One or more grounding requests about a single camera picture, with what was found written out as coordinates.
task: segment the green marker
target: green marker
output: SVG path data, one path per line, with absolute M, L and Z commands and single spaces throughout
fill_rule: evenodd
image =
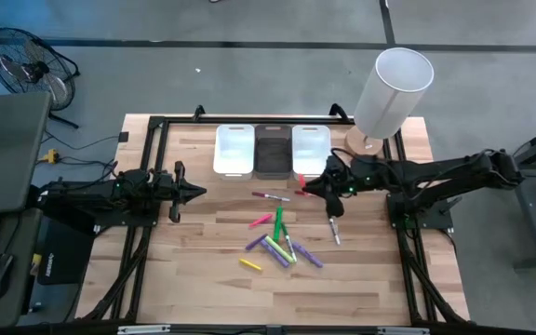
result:
M 276 209 L 276 220 L 275 220 L 275 238 L 273 240 L 278 242 L 278 237 L 280 236 L 280 222 L 283 220 L 283 207 L 279 206 Z
M 297 256 L 295 256 L 295 250 L 293 249 L 293 245 L 290 243 L 290 237 L 288 236 L 287 232 L 287 226 L 284 222 L 280 222 L 280 225 L 283 227 L 283 234 L 285 235 L 285 238 L 287 239 L 287 246 L 288 250 L 290 251 L 290 255 L 293 257 L 293 260 L 297 262 Z
M 268 242 L 268 244 L 271 245 L 272 248 L 274 248 L 276 252 L 278 252 L 285 260 L 287 260 L 288 262 L 294 262 L 293 258 L 290 257 L 290 255 L 288 255 L 287 252 L 283 250 L 279 245 L 277 245 L 276 242 L 273 241 L 272 238 L 270 238 L 270 236 L 264 237 L 264 241 Z

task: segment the purple marker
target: purple marker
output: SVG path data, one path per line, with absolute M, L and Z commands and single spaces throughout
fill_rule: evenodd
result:
M 309 251 L 305 250 L 305 248 L 302 247 L 302 245 L 300 245 L 299 243 L 293 241 L 293 248 L 299 251 L 301 255 L 303 255 L 308 261 L 312 262 L 315 266 L 317 267 L 324 266 L 324 264 L 316 256 L 312 255 Z
M 268 244 L 268 242 L 266 242 L 266 240 L 262 240 L 260 242 L 260 245 L 262 247 L 264 247 L 266 250 L 268 250 L 268 252 L 270 252 L 270 254 L 272 255 L 272 257 L 276 258 L 276 260 L 280 263 L 280 265 L 284 266 L 284 267 L 288 267 L 288 261 L 285 260 L 284 257 L 282 257 L 278 251 L 276 251 L 274 248 L 272 248 L 271 245 Z
M 246 250 L 247 250 L 247 251 L 252 250 L 252 249 L 253 249 L 254 247 L 256 247 L 256 245 L 257 245 L 258 243 L 260 243 L 260 241 L 262 241 L 262 240 L 264 239 L 264 237 L 266 237 L 266 236 L 268 236 L 268 234 L 263 234 L 262 236 L 258 237 L 257 240 L 255 240 L 255 241 L 249 243 L 248 246 L 246 247 Z

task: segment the yellow plug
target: yellow plug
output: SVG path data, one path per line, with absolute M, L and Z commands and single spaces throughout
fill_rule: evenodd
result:
M 41 157 L 38 162 L 55 164 L 59 162 L 60 154 L 55 149 L 49 149 L 48 153 Z

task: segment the wooden tabletop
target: wooden tabletop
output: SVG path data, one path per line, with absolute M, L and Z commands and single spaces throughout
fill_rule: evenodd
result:
M 129 141 L 117 148 L 118 171 L 140 167 L 149 116 L 126 116 L 123 131 L 129 132 Z M 148 252 L 138 321 L 407 325 L 407 299 L 395 232 L 384 209 L 385 192 L 364 192 L 343 200 L 346 212 L 336 220 L 342 244 L 337 246 L 324 200 L 295 195 L 299 184 L 292 178 L 221 181 L 212 170 L 216 126 L 174 125 L 169 129 L 164 168 L 172 170 L 175 161 L 181 160 L 187 181 L 208 192 L 181 207 L 178 224 L 168 220 L 168 204 L 162 207 Z M 330 127 L 333 146 L 343 146 L 348 128 Z M 431 161 L 424 120 L 410 117 L 402 129 L 408 159 Z M 155 134 L 151 165 L 159 133 Z M 275 213 L 279 205 L 252 196 L 252 191 L 291 198 L 283 203 L 288 232 L 324 263 L 323 268 L 300 257 L 285 269 L 260 247 L 245 252 L 247 243 L 273 231 L 272 224 L 254 229 L 248 224 Z M 126 228 L 114 227 L 96 239 L 77 315 L 89 312 L 116 279 L 125 234 Z M 432 280 L 459 315 L 468 317 L 451 243 L 438 231 L 423 231 L 422 238 Z M 285 246 L 282 237 L 281 245 Z M 263 271 L 240 264 L 239 258 L 253 261 Z M 416 290 L 425 315 L 418 284 Z M 124 312 L 129 296 L 124 299 Z

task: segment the lamp base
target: lamp base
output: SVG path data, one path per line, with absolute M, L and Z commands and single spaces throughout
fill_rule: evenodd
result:
M 344 146 L 353 154 L 377 154 L 382 150 L 383 140 L 367 137 L 354 126 L 346 132 Z

